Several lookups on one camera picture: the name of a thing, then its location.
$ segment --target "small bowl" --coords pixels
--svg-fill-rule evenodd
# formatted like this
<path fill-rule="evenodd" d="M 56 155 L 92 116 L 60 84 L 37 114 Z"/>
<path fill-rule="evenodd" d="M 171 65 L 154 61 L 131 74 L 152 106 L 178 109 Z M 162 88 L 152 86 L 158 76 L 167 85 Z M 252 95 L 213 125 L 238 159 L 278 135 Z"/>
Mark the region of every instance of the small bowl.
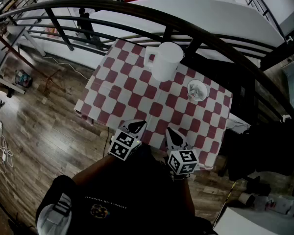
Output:
<path fill-rule="evenodd" d="M 197 101 L 197 102 L 201 102 L 203 100 L 206 99 L 207 95 L 208 95 L 208 91 L 207 91 L 207 87 L 204 85 L 203 82 L 199 81 L 199 80 L 192 80 L 191 82 L 188 83 L 187 85 L 187 92 L 190 93 L 191 90 L 191 85 L 197 85 L 197 87 L 199 88 L 199 90 L 203 93 L 203 97 L 192 97 L 192 100 Z"/>

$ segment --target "wooden floor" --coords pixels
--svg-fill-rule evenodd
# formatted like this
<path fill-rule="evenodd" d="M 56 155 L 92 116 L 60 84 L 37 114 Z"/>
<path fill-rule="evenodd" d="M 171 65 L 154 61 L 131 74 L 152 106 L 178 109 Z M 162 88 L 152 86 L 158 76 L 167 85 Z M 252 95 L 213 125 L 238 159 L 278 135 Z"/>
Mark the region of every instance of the wooden floor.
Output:
<path fill-rule="evenodd" d="M 42 60 L 34 51 L 27 55 L 22 50 L 21 54 L 46 74 L 60 67 L 51 64 L 52 60 Z M 76 64 L 73 66 L 86 77 L 93 72 Z M 16 93 L 7 98 L 0 92 L 5 102 L 0 111 L 3 135 L 13 152 L 13 168 L 7 166 L 7 172 L 0 173 L 0 202 L 13 217 L 18 213 L 18 219 L 28 226 L 35 226 L 36 209 L 53 179 L 63 174 L 72 177 L 102 158 L 108 135 L 105 126 L 95 124 L 92 127 L 74 113 L 74 105 L 87 80 L 70 67 L 63 67 L 54 81 L 66 89 L 65 93 L 52 86 L 44 92 L 45 83 L 39 74 L 12 55 L 3 74 L 8 79 L 14 77 L 15 70 L 24 69 L 34 79 L 24 95 Z M 196 215 L 209 221 L 214 221 L 218 215 L 233 184 L 228 177 L 217 176 L 223 163 L 224 158 L 218 156 L 213 170 L 199 171 L 189 178 Z M 273 192 L 291 194 L 294 176 L 261 175 L 270 183 Z M 238 181 L 231 198 L 237 198 L 244 189 L 245 181 Z"/>

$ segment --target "red and white checkered tablecloth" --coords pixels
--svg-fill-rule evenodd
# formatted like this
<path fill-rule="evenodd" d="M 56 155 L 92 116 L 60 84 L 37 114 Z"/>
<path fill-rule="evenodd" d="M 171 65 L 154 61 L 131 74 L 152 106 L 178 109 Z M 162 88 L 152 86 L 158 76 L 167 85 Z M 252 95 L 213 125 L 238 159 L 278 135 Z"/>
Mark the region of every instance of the red and white checkered tablecloth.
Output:
<path fill-rule="evenodd" d="M 200 169 L 211 168 L 225 132 L 232 93 L 182 64 L 172 81 L 159 82 L 144 67 L 145 50 L 117 40 L 74 109 L 90 124 L 95 120 L 113 129 L 125 120 L 146 120 L 142 142 L 163 151 L 165 129 L 174 128 L 199 151 Z M 207 87 L 208 97 L 202 102 L 190 102 L 187 97 L 187 85 L 194 79 Z"/>

